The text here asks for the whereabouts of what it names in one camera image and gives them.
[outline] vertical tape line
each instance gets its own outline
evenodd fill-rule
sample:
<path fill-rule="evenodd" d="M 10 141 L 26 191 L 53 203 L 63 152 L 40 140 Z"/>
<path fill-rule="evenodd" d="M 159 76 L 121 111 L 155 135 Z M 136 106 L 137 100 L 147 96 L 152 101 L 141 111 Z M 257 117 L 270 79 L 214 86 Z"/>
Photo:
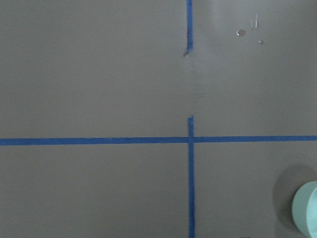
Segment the vertical tape line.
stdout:
<path fill-rule="evenodd" d="M 187 1 L 187 52 L 189 54 L 193 49 L 193 4 L 192 0 Z"/>
<path fill-rule="evenodd" d="M 188 118 L 189 238 L 195 238 L 194 117 Z"/>

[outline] blue painter's tape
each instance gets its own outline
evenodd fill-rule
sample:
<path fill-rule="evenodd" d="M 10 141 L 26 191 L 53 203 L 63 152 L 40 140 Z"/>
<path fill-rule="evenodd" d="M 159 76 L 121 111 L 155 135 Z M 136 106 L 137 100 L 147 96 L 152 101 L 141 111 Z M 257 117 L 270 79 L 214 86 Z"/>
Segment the blue painter's tape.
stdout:
<path fill-rule="evenodd" d="M 9 145 L 97 145 L 97 144 L 166 144 L 188 143 L 187 137 L 122 137 L 122 138 L 16 138 L 0 139 Z"/>
<path fill-rule="evenodd" d="M 194 47 L 193 39 L 193 3 L 192 0 L 187 0 L 187 54 Z"/>
<path fill-rule="evenodd" d="M 189 238 L 195 238 L 194 117 L 188 118 Z"/>
<path fill-rule="evenodd" d="M 188 143 L 189 137 L 118 137 L 118 138 L 13 138 L 0 139 L 10 145 L 97 145 L 97 144 L 168 144 Z M 210 136 L 193 137 L 193 143 L 317 141 L 316 135 L 287 136 Z"/>
<path fill-rule="evenodd" d="M 316 135 L 195 137 L 195 143 L 317 141 Z"/>

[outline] water droplet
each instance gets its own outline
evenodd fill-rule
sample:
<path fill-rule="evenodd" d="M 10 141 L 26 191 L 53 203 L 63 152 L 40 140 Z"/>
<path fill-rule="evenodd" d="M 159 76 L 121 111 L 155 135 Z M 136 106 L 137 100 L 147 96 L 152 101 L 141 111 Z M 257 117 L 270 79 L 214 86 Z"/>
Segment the water droplet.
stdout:
<path fill-rule="evenodd" d="M 238 30 L 237 32 L 237 36 L 244 36 L 246 34 L 245 30 Z"/>

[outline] gray wall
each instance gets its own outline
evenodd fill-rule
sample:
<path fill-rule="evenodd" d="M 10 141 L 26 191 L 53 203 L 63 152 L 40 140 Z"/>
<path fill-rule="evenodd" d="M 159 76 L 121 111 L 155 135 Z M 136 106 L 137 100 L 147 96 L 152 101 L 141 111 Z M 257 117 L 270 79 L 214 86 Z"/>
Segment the gray wall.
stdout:
<path fill-rule="evenodd" d="M 190 115 L 196 136 L 317 134 L 317 2 L 193 2 L 183 57 L 184 0 L 0 1 L 0 137 L 186 136 Z M 0 151 L 1 237 L 187 236 L 186 144 Z M 197 238 L 302 238 L 316 152 L 197 144 Z"/>

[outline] light blue container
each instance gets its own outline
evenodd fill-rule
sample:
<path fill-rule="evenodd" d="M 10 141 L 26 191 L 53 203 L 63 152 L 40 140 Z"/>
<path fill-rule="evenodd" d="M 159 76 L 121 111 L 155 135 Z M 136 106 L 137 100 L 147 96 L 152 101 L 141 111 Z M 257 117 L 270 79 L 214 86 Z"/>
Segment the light blue container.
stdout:
<path fill-rule="evenodd" d="M 307 238 L 317 238 L 317 181 L 303 185 L 292 204 L 293 220 Z"/>

